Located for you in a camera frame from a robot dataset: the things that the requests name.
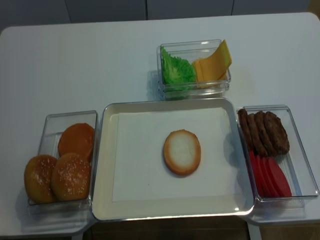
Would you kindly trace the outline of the plain bun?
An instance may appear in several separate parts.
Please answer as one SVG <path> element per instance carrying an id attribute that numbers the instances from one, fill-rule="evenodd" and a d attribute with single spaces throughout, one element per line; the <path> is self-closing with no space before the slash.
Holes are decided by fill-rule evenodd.
<path id="1" fill-rule="evenodd" d="M 68 153 L 81 155 L 91 162 L 94 148 L 94 129 L 87 123 L 76 123 L 69 126 L 58 142 L 58 153 L 62 157 Z"/>
<path id="2" fill-rule="evenodd" d="M 178 176 L 188 176 L 201 162 L 201 145 L 197 136 L 185 129 L 171 132 L 163 145 L 164 163 Z"/>

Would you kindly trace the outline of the clear lettuce cheese container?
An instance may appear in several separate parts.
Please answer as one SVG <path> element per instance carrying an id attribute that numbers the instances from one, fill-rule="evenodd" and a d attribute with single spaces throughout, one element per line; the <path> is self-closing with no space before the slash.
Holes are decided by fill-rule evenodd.
<path id="1" fill-rule="evenodd" d="M 218 48 L 223 40 L 200 40 L 179 43 L 164 43 L 157 47 L 157 82 L 158 91 L 164 100 L 206 98 L 223 95 L 230 87 L 231 73 L 228 68 L 226 78 L 223 80 L 191 82 L 183 84 L 165 84 L 163 80 L 162 54 L 161 47 L 172 57 L 181 57 L 190 64 L 198 59 L 207 58 Z"/>

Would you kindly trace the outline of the flat yellow cheese slices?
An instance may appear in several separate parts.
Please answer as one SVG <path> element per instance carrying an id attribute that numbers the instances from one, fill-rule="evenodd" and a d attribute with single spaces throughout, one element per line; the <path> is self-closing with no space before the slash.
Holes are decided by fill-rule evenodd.
<path id="1" fill-rule="evenodd" d="M 223 73 L 223 69 L 213 60 L 198 59 L 192 64 L 195 68 L 197 82 L 225 80 L 227 77 L 227 71 Z"/>

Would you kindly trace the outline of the upright yellow cheese slice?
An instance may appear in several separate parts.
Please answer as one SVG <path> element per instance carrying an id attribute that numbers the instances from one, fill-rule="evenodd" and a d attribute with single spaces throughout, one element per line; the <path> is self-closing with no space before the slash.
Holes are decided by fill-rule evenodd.
<path id="1" fill-rule="evenodd" d="M 222 73 L 227 71 L 232 64 L 232 57 L 225 39 L 219 44 L 218 48 L 210 56 L 199 59 L 215 61 L 216 64 L 222 68 Z"/>

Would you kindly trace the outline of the brown patty leftmost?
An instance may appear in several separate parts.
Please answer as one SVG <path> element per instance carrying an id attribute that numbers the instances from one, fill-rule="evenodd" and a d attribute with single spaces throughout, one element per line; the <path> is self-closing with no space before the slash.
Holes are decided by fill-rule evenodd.
<path id="1" fill-rule="evenodd" d="M 238 114 L 239 124 L 242 129 L 242 133 L 243 133 L 247 148 L 249 151 L 254 151 L 254 144 L 252 141 L 250 129 L 247 122 L 248 113 L 244 108 L 242 108 L 237 112 L 237 114 Z"/>

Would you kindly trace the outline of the brown patty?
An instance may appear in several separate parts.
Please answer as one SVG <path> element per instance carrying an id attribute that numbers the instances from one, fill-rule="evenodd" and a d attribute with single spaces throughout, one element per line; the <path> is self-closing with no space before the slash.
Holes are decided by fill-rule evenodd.
<path id="1" fill-rule="evenodd" d="M 277 154 L 287 154 L 290 150 L 290 143 L 281 119 L 274 113 L 267 111 L 264 114 L 263 120 L 266 133 Z"/>
<path id="2" fill-rule="evenodd" d="M 238 114 L 239 124 L 242 129 L 242 133 L 243 133 L 247 148 L 249 151 L 254 151 L 254 144 L 252 141 L 250 129 L 247 122 L 248 113 L 244 108 L 242 108 L 237 112 L 237 114 Z"/>
<path id="3" fill-rule="evenodd" d="M 255 113 L 255 115 L 254 115 L 254 120 L 255 120 L 255 123 L 257 126 L 258 134 L 259 134 L 260 140 L 261 140 L 264 148 L 268 152 L 268 155 L 271 157 L 276 157 L 277 151 L 273 147 L 273 145 L 270 141 L 270 138 L 267 134 L 265 124 L 264 124 L 264 116 L 265 116 L 265 113 L 263 111 L 259 111 L 259 112 Z"/>
<path id="4" fill-rule="evenodd" d="M 264 147 L 261 139 L 260 139 L 260 135 L 259 135 L 259 131 L 257 128 L 257 124 L 255 122 L 255 114 L 251 113 L 247 116 L 247 123 L 248 123 L 248 127 L 249 127 L 249 131 L 251 134 L 251 138 L 252 138 L 252 142 L 253 145 L 255 147 L 256 152 L 261 156 L 261 157 L 267 157 L 268 156 L 268 152 L 266 150 L 266 148 Z"/>

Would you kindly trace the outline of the sesame top bun front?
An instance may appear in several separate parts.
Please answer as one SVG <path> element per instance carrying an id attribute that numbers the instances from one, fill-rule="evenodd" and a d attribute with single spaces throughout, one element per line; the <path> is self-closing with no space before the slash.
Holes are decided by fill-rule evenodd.
<path id="1" fill-rule="evenodd" d="M 89 195 L 91 164 L 77 153 L 67 153 L 56 163 L 51 188 L 59 201 L 75 201 Z"/>

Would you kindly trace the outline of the sesame bun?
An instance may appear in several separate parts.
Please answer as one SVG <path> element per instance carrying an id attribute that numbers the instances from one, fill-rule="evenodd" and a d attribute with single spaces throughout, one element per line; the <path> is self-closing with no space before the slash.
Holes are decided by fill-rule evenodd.
<path id="1" fill-rule="evenodd" d="M 59 201 L 75 201 L 89 195 L 91 164 L 77 153 L 67 153 L 56 163 L 51 188 Z"/>
<path id="2" fill-rule="evenodd" d="M 51 177 L 57 159 L 51 155 L 38 155 L 29 160 L 24 170 L 24 187 L 27 196 L 36 204 L 56 201 L 51 188 Z"/>

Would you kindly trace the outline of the white metal baking tray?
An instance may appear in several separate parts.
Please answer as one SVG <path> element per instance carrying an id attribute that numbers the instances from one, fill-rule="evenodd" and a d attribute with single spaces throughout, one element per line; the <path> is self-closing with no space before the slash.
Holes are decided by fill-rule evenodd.
<path id="1" fill-rule="evenodd" d="M 157 113 L 222 108 L 229 119 L 240 192 L 233 195 L 193 196 L 149 200 L 113 199 L 118 121 L 121 114 Z M 126 102 L 108 105 L 101 122 L 92 214 L 100 222 L 214 216 L 245 216 L 254 208 L 254 196 L 238 130 L 235 109 L 226 98 Z"/>

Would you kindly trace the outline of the red tomato slice leftmost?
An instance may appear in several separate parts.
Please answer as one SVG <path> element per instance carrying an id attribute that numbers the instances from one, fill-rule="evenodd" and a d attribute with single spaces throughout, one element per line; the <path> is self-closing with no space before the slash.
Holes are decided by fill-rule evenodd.
<path id="1" fill-rule="evenodd" d="M 264 197 L 264 192 L 263 192 L 263 188 L 262 188 L 261 180 L 260 180 L 260 174 L 259 174 L 259 171 L 257 168 L 256 158 L 255 158 L 255 154 L 254 154 L 253 150 L 249 151 L 249 158 L 250 158 L 250 162 L 251 162 L 251 166 L 252 166 L 252 171 L 253 171 L 253 175 L 254 175 L 254 179 L 255 179 L 257 192 L 260 197 Z"/>

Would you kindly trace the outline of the red tomato slice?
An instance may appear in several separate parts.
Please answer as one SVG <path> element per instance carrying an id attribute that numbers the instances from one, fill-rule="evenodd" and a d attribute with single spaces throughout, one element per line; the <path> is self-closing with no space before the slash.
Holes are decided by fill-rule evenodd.
<path id="1" fill-rule="evenodd" d="M 250 158 L 250 162 L 251 162 L 251 166 L 252 166 L 252 171 L 253 171 L 253 175 L 254 175 L 254 179 L 255 179 L 257 192 L 260 197 L 264 197 L 264 192 L 263 192 L 263 188 L 262 188 L 261 180 L 260 180 L 260 174 L 259 174 L 259 171 L 257 168 L 256 158 L 255 158 L 255 154 L 254 154 L 253 150 L 249 151 L 249 158 Z"/>
<path id="2" fill-rule="evenodd" d="M 263 159 L 259 156 L 255 156 L 257 179 L 258 179 L 258 193 L 262 198 L 273 197 L 272 192 L 269 189 L 269 181 L 264 168 Z"/>
<path id="3" fill-rule="evenodd" d="M 269 173 L 267 171 L 267 158 L 263 157 L 261 159 L 261 171 L 263 174 L 263 179 L 265 181 L 265 187 L 266 187 L 266 194 L 269 198 L 278 198 L 280 197 L 279 193 L 277 192 L 271 177 L 269 176 Z"/>
<path id="4" fill-rule="evenodd" d="M 282 169 L 272 157 L 266 159 L 266 168 L 280 197 L 291 197 L 292 191 L 290 185 Z"/>

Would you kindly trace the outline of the clear bun container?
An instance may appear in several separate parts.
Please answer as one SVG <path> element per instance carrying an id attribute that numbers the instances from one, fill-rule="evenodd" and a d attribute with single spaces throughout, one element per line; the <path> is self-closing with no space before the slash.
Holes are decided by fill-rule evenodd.
<path id="1" fill-rule="evenodd" d="M 45 119 L 37 156 L 50 155 L 58 161 L 61 158 L 58 152 L 58 143 L 61 135 L 68 127 L 77 123 L 87 123 L 94 129 L 93 153 L 91 162 L 89 162 L 91 165 L 91 174 L 88 196 L 83 199 L 71 201 L 60 201 L 56 198 L 56 201 L 49 203 L 35 203 L 27 196 L 27 207 L 30 214 L 53 213 L 68 215 L 85 212 L 91 208 L 96 173 L 97 137 L 99 131 L 98 113 L 95 110 L 48 115 Z"/>

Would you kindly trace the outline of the brown patty rightmost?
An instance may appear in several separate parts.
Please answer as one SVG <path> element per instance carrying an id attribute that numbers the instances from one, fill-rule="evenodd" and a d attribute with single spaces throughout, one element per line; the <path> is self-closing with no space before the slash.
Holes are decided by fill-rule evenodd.
<path id="1" fill-rule="evenodd" d="M 274 113 L 267 111 L 264 114 L 263 120 L 266 133 L 277 154 L 287 154 L 290 150 L 290 143 L 281 119 Z"/>

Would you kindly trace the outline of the red tomato slice front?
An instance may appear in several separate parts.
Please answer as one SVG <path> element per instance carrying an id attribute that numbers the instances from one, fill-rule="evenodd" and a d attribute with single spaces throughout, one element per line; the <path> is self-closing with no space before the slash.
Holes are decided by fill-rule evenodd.
<path id="1" fill-rule="evenodd" d="M 282 169 L 272 157 L 266 159 L 266 168 L 280 197 L 291 197 L 292 191 L 290 185 Z"/>

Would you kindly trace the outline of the sesame top bun left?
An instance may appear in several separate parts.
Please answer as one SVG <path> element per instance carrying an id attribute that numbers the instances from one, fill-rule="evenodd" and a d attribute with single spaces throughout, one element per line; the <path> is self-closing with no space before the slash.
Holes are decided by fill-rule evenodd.
<path id="1" fill-rule="evenodd" d="M 29 160 L 24 170 L 24 187 L 27 196 L 36 204 L 56 201 L 51 188 L 51 177 L 57 159 L 51 155 L 38 155 Z"/>

